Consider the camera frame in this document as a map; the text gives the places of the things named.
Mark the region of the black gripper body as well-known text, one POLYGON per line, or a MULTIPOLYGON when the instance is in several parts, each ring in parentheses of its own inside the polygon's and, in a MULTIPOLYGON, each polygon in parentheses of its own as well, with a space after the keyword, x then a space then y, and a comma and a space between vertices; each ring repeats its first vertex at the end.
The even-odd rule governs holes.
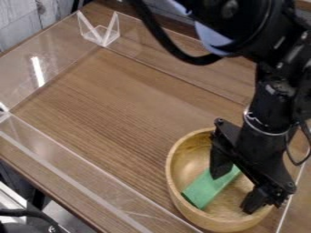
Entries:
POLYGON ((297 186, 285 165, 286 136, 297 128, 290 124, 259 124, 247 118, 239 127, 223 118, 214 121, 211 147, 218 147, 229 156, 254 186, 269 186, 274 205, 279 208, 297 191, 297 186))

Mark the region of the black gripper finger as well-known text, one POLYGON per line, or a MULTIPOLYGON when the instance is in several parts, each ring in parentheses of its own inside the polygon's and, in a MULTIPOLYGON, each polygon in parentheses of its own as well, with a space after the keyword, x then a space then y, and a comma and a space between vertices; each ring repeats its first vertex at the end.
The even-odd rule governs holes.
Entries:
POLYGON ((234 163, 225 152, 213 147, 210 151, 210 173, 214 179, 223 177, 234 167, 234 163))
POLYGON ((262 207, 274 205, 274 196, 269 186, 255 186, 253 191, 245 197, 241 208, 245 213, 251 215, 262 207))

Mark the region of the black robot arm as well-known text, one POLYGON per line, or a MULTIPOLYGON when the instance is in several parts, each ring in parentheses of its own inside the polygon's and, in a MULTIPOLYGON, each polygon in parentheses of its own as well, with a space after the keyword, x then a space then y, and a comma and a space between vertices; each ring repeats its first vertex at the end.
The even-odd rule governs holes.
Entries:
POLYGON ((257 64, 243 125, 215 120, 210 173, 219 178, 238 167, 254 183, 241 204, 246 213, 279 207, 297 191, 283 158, 291 156, 298 131, 311 157, 311 25, 297 15, 295 0, 170 0, 197 23, 210 51, 205 56, 190 56, 177 46, 143 0, 128 2, 159 44, 183 62, 206 66, 243 56, 257 64))

